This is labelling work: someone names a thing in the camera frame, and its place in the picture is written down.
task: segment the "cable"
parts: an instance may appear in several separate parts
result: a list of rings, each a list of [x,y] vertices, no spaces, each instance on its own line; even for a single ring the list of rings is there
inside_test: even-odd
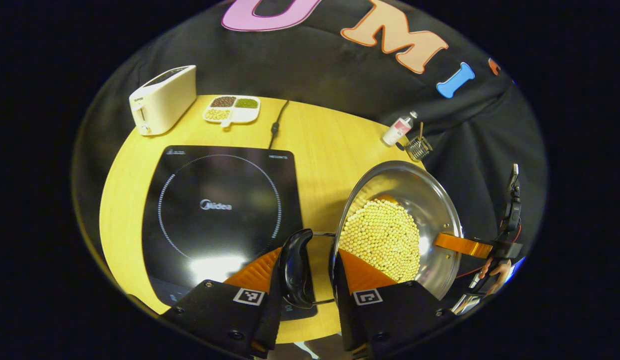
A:
[[[521,223],[519,221],[519,223],[518,223],[518,232],[516,233],[516,237],[514,238],[514,241],[512,241],[513,243],[515,243],[516,240],[518,239],[518,236],[521,234],[522,228],[523,228],[523,226],[521,225]],[[481,266],[480,268],[473,269],[472,271],[468,271],[468,272],[464,273],[463,275],[456,276],[455,279],[462,278],[463,276],[466,276],[466,275],[470,275],[470,274],[472,274],[474,272],[479,271],[480,269],[483,269],[483,266]]]
[[[272,124],[272,128],[270,131],[272,132],[272,138],[270,139],[270,144],[268,145],[268,150],[272,148],[272,143],[274,142],[274,138],[276,137],[276,133],[278,132],[278,122],[281,120],[281,114],[283,114],[283,110],[290,103],[290,100],[285,101],[283,107],[281,107],[281,111],[278,112],[278,117],[276,118],[276,122]]]

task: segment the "wooden table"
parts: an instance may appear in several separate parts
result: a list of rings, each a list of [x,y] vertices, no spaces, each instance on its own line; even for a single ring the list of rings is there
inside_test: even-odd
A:
[[[222,129],[202,118],[216,95],[199,96],[184,116],[160,136],[141,136],[132,130],[112,164],[103,190],[99,228],[107,264],[116,282],[150,309],[162,314],[169,306],[152,290],[141,250],[143,209],[152,174],[166,146],[235,146],[267,148],[270,128],[285,100],[260,98],[259,117]],[[351,114],[315,105],[290,102],[284,110],[272,149],[294,153],[303,226],[335,231],[344,204],[358,180],[376,164],[389,160],[411,162],[407,153],[387,146],[381,136],[388,127]],[[332,299],[328,254],[332,239],[315,237],[308,256],[316,300]],[[334,302],[318,305],[314,317],[282,321],[276,342],[301,342],[340,331]]]

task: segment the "screw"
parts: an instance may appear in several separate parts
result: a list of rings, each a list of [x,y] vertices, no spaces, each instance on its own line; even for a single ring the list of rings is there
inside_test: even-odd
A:
[[[389,335],[387,335],[386,332],[379,332],[376,335],[374,335],[374,341],[376,342],[384,342],[385,340],[387,340],[389,337]]]
[[[242,333],[238,332],[237,330],[232,330],[228,333],[228,337],[231,337],[232,339],[235,340],[243,340],[244,336]]]

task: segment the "power cord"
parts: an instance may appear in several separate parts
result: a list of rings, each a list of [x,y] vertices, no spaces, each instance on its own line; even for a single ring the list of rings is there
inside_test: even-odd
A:
[[[270,129],[270,131],[272,132],[272,138],[270,139],[270,144],[268,145],[269,150],[272,148],[272,143],[274,142],[274,138],[276,137],[276,133],[278,132],[278,122],[281,120],[281,114],[283,114],[283,110],[285,110],[289,103],[290,100],[285,101],[285,104],[283,105],[283,107],[281,107],[281,111],[278,112],[276,122],[272,124],[272,128]]]

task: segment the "white bottle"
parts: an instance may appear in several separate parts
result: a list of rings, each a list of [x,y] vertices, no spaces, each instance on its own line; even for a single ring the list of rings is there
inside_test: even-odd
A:
[[[396,144],[396,142],[399,141],[401,137],[407,134],[408,131],[412,129],[412,126],[414,126],[413,118],[416,119],[417,116],[419,116],[419,114],[417,114],[415,111],[410,111],[410,115],[411,116],[399,117],[396,121],[394,121],[392,126],[390,126],[390,129],[388,129],[385,134],[383,134],[383,142],[385,142],[389,146],[392,146]]]

